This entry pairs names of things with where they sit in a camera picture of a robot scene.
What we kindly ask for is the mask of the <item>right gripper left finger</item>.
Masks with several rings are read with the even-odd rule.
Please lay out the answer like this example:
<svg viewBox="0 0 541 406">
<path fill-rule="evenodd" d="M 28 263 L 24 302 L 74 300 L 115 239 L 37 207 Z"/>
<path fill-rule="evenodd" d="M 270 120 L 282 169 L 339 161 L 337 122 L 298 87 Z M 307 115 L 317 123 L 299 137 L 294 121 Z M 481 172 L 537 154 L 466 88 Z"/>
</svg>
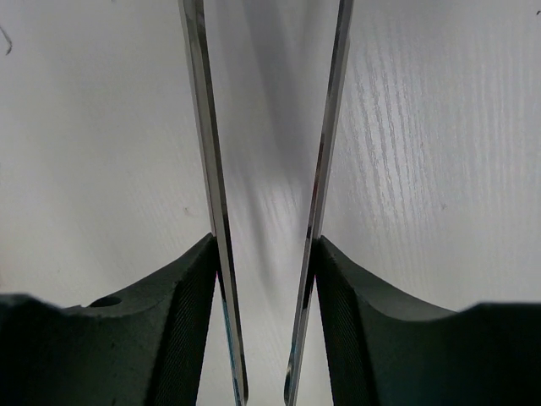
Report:
<svg viewBox="0 0 541 406">
<path fill-rule="evenodd" d="M 217 268 L 208 235 L 86 307 L 4 294 L 2 404 L 195 404 Z"/>
</svg>

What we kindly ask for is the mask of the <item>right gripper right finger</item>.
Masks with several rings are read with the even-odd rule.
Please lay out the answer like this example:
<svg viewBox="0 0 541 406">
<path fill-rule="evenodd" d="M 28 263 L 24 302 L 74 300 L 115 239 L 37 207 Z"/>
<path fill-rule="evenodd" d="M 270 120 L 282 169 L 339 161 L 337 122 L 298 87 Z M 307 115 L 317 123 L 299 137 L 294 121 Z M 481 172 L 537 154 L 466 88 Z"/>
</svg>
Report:
<svg viewBox="0 0 541 406">
<path fill-rule="evenodd" d="M 329 239 L 314 251 L 336 405 L 537 405 L 540 307 L 451 311 L 407 294 Z"/>
</svg>

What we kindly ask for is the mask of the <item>metal tweezers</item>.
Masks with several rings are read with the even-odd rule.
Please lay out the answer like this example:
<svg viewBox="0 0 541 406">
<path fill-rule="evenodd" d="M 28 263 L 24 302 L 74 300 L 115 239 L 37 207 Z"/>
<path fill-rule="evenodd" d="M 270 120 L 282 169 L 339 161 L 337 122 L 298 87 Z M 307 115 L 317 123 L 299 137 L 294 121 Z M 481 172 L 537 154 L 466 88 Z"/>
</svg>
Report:
<svg viewBox="0 0 541 406">
<path fill-rule="evenodd" d="M 342 91 L 347 70 L 353 5 L 352 1 L 341 1 L 337 9 L 331 66 L 325 95 L 325 110 L 314 173 L 314 186 L 310 199 L 307 230 L 304 235 L 303 261 L 292 328 L 291 349 L 284 383 L 283 399 L 286 405 L 294 405 L 298 399 L 304 344 L 314 286 L 314 271 L 310 268 L 310 261 L 322 231 L 326 191 L 329 183 L 336 129 L 342 103 Z M 194 116 L 210 214 L 210 226 L 218 244 L 221 266 L 219 276 L 221 279 L 222 307 L 231 361 L 233 393 L 236 404 L 245 405 L 249 400 L 248 374 L 238 306 L 238 289 L 221 147 L 216 121 L 216 106 L 205 27 L 205 7 L 201 1 L 181 1 L 178 8 L 185 39 Z"/>
</svg>

